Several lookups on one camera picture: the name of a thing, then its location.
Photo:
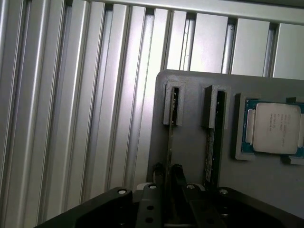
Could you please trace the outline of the CPU with silver lid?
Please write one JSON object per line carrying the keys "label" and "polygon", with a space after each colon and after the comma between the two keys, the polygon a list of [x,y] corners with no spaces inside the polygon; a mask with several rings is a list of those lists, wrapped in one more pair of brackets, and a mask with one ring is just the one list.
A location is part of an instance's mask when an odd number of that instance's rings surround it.
{"label": "CPU with silver lid", "polygon": [[304,103],[246,99],[241,151],[304,157]]}

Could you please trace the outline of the grey printed parts rack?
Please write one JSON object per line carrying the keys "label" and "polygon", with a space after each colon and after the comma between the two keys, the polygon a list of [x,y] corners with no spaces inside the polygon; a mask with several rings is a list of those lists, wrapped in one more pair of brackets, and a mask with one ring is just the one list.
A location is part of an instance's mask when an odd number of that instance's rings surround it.
{"label": "grey printed parts rack", "polygon": [[179,88],[171,165],[204,187],[208,129],[214,128],[217,92],[226,93],[217,187],[229,187],[304,218],[304,157],[241,151],[246,99],[304,103],[304,80],[176,70],[156,77],[149,164],[166,166],[170,102]]}

